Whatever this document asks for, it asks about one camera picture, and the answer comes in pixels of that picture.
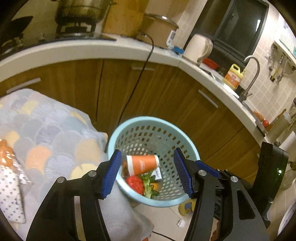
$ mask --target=window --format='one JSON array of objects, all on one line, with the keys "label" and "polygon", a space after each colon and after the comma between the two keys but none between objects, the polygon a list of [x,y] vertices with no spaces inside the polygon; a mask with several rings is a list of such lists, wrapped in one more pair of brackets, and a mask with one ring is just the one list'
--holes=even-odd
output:
[{"label": "window", "polygon": [[268,4],[262,0],[208,0],[186,44],[194,34],[213,42],[210,59],[229,69],[233,63],[245,68],[263,31]]}]

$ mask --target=basket rim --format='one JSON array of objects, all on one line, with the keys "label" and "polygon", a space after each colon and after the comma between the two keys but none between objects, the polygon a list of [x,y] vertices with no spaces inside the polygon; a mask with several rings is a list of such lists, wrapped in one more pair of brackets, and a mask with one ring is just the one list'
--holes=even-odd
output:
[{"label": "basket rim", "polygon": [[[108,148],[107,148],[107,155],[108,155],[108,159],[111,158],[114,150],[115,150],[115,145],[116,145],[116,139],[119,136],[119,134],[122,132],[122,130],[124,130],[127,126],[129,126],[130,124],[133,124],[137,121],[157,121],[157,122],[161,122],[163,124],[166,124],[168,126],[170,126],[171,128],[175,129],[176,131],[178,131],[179,133],[181,133],[188,141],[189,145],[191,146],[191,148],[193,149],[193,152],[196,155],[196,159],[200,160],[198,151],[195,147],[195,145],[193,144],[193,142],[189,139],[189,137],[181,130],[179,129],[177,126],[173,125],[172,123],[157,118],[157,117],[151,117],[151,116],[140,116],[140,117],[134,117],[131,118],[123,123],[121,123],[116,129],[115,131],[112,133],[111,137],[110,137],[110,141],[108,144]],[[130,186],[125,182],[125,180],[122,178],[121,173],[122,172],[122,166],[120,167],[117,176],[116,176],[116,182],[119,186],[119,188],[130,198],[146,204],[148,206],[152,206],[152,207],[172,207],[175,205],[178,205],[180,203],[182,203],[183,201],[187,200],[189,198],[189,196],[184,193],[184,195],[181,195],[179,198],[173,199],[173,200],[153,200],[153,199],[149,199],[146,198],[142,195],[140,195],[139,193],[135,192],[132,188],[130,188]]]}]

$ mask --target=cabinet handle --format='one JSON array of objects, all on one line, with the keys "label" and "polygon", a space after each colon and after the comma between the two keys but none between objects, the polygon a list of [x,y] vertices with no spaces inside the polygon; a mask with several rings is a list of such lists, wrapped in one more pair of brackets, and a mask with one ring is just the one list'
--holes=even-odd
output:
[{"label": "cabinet handle", "polygon": [[[143,67],[132,67],[131,69],[132,70],[142,70]],[[144,70],[147,70],[147,71],[155,71],[154,68],[145,68]]]},{"label": "cabinet handle", "polygon": [[33,80],[29,80],[29,81],[27,81],[27,82],[21,83],[21,84],[19,84],[19,85],[16,85],[16,86],[14,86],[14,87],[8,89],[8,90],[6,91],[6,94],[10,94],[11,92],[14,92],[14,91],[16,91],[16,90],[19,90],[19,89],[21,89],[21,88],[24,88],[24,87],[26,87],[26,86],[29,86],[29,85],[31,85],[31,84],[35,84],[35,83],[38,83],[38,82],[41,82],[41,78],[36,78],[36,79],[33,79]]},{"label": "cabinet handle", "polygon": [[203,97],[205,97],[213,106],[215,106],[216,108],[218,108],[218,105],[209,96],[207,96],[201,90],[198,90],[198,93],[200,93]]}]

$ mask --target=yellow bottle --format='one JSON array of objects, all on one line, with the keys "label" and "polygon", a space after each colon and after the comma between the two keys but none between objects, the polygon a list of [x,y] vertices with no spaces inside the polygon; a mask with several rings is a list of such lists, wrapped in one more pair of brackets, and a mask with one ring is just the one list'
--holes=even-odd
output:
[{"label": "yellow bottle", "polygon": [[179,213],[183,216],[192,215],[196,199],[187,199],[179,205]]},{"label": "yellow bottle", "polygon": [[244,71],[241,73],[240,68],[236,64],[233,64],[230,67],[228,73],[225,75],[223,82],[227,84],[231,89],[236,90],[241,79],[244,76],[245,71],[246,70],[244,69]]}]

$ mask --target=wooden cutting board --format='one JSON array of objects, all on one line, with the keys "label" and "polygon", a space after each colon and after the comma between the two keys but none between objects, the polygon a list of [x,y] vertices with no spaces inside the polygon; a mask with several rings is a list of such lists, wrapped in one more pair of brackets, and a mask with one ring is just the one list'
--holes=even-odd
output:
[{"label": "wooden cutting board", "polygon": [[104,33],[133,36],[140,28],[149,0],[114,0]]}]

